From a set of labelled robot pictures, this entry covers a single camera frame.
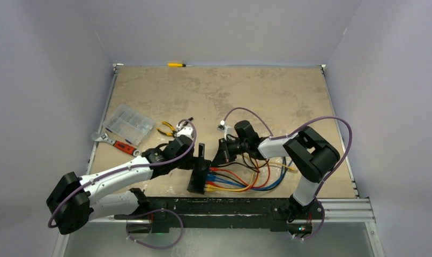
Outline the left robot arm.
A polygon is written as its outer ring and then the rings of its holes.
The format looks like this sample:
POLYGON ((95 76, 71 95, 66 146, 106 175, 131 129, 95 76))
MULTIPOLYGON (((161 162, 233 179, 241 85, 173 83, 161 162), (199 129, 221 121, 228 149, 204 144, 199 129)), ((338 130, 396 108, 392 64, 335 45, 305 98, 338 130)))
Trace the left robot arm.
POLYGON ((199 144, 198 156, 194 156, 195 142, 182 135, 106 171, 63 175, 46 200, 51 212, 48 227, 67 235, 88 221, 106 216, 144 218, 152 210, 150 201, 132 185, 165 176, 174 169, 208 173, 211 161, 205 159, 205 145, 199 144))

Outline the yellow handled pliers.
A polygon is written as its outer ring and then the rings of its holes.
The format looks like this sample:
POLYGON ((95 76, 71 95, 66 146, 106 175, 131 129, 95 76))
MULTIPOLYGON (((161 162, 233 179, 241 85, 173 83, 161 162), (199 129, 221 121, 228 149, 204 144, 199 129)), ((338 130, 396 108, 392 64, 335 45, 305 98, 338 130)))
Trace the yellow handled pliers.
MULTIPOLYGON (((182 121, 182 122, 185 122, 185 123, 189 123, 190 124, 190 121, 192 121, 193 120, 193 117, 190 117, 190 118, 188 118, 188 119, 185 119, 184 121, 182 121)), ((162 121, 162 126, 165 126, 167 129, 166 130, 163 130, 162 128, 160 128, 160 127, 157 127, 156 128, 156 131, 157 132, 159 132, 161 135, 163 135, 163 136, 166 136, 166 137, 171 137, 171 138, 177 138, 177 136, 176 136, 176 126, 174 126, 174 125, 172 125, 171 123, 169 123, 169 122, 166 122, 166 121, 162 121)))

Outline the black network switch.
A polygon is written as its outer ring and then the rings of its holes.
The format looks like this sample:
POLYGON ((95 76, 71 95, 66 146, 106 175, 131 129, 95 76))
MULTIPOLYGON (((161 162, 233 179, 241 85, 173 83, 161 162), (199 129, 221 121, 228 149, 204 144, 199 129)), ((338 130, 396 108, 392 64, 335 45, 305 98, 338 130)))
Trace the black network switch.
POLYGON ((202 174, 192 171, 187 191, 190 193, 205 194, 205 185, 209 173, 202 174))

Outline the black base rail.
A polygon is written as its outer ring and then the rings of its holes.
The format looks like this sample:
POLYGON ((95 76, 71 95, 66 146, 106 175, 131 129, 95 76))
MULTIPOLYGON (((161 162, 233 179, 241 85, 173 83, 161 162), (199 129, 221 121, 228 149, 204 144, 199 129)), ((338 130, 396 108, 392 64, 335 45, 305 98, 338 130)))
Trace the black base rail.
POLYGON ((116 220, 151 217, 154 233, 171 228, 268 229, 307 235, 323 219, 323 207, 314 201, 307 207, 290 198, 172 198, 149 197, 131 214, 116 214, 116 220))

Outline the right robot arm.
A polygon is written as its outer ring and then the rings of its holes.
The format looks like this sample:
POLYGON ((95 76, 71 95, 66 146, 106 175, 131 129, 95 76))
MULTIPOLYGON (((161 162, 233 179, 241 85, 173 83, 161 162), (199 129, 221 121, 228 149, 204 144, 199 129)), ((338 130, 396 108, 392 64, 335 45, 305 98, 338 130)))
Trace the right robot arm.
POLYGON ((220 139, 212 165, 232 162, 238 155, 248 154, 255 160, 290 157, 301 173, 298 186, 291 195, 289 210, 302 218, 311 210, 317 189, 340 161, 339 152, 313 128, 305 126, 291 136, 281 139, 260 137, 247 120, 235 124, 235 139, 220 139))

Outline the yellow screwdriver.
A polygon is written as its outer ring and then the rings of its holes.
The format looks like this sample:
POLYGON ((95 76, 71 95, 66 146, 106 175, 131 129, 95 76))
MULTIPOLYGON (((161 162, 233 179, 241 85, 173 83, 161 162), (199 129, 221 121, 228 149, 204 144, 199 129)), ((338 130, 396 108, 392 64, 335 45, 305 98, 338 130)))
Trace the yellow screwdriver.
POLYGON ((193 67, 193 65, 184 64, 184 63, 168 63, 168 67, 193 67))

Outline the clear plastic parts box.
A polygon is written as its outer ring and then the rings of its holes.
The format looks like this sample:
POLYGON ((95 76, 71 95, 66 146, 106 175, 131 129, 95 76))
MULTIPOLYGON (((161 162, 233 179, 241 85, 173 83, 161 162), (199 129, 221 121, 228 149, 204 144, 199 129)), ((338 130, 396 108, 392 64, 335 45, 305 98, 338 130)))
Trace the clear plastic parts box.
POLYGON ((125 104, 120 104, 103 122, 106 130, 121 136, 132 145, 139 145, 154 125, 154 120, 125 104))

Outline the aluminium table frame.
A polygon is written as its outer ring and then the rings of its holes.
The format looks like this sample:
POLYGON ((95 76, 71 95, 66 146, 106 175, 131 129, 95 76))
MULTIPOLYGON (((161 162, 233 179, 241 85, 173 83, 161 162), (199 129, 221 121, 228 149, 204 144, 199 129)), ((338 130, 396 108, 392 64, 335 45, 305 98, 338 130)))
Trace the aluminium table frame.
POLYGON ((259 136, 252 125, 242 120, 231 127, 223 119, 213 160, 204 156, 205 146, 196 142, 191 119, 178 123, 172 140, 144 151, 133 149, 127 139, 123 150, 133 159, 126 164, 95 174, 67 173, 47 199, 51 211, 50 228, 62 235, 73 233, 90 221, 112 217, 126 223, 126 234, 133 240, 133 224, 148 217, 154 233, 170 228, 269 229, 286 232, 293 240, 309 241, 326 222, 363 223, 374 256, 383 256, 375 233, 375 219, 368 199, 319 199, 323 184, 345 162, 352 142, 342 142, 343 153, 318 134, 311 122, 281 136, 259 136), (272 158, 290 158, 301 178, 288 198, 204 197, 212 187, 210 175, 247 154, 254 161, 272 164, 272 158), (188 191, 191 197, 147 197, 135 188, 137 182, 165 176, 174 169, 191 171, 188 191))

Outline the red handled adjustable wrench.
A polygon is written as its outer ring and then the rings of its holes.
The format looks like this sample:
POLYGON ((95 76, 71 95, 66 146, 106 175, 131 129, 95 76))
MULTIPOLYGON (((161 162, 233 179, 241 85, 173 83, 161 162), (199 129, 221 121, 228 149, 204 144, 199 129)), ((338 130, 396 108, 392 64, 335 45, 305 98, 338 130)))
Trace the red handled adjustable wrench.
POLYGON ((121 141, 112 139, 106 132, 104 133, 98 133, 98 132, 94 132, 91 135, 91 139, 95 142, 105 142, 113 147, 115 147, 116 149, 129 154, 131 156, 137 157, 141 155, 141 151, 131 145, 128 145, 126 143, 123 143, 121 141))

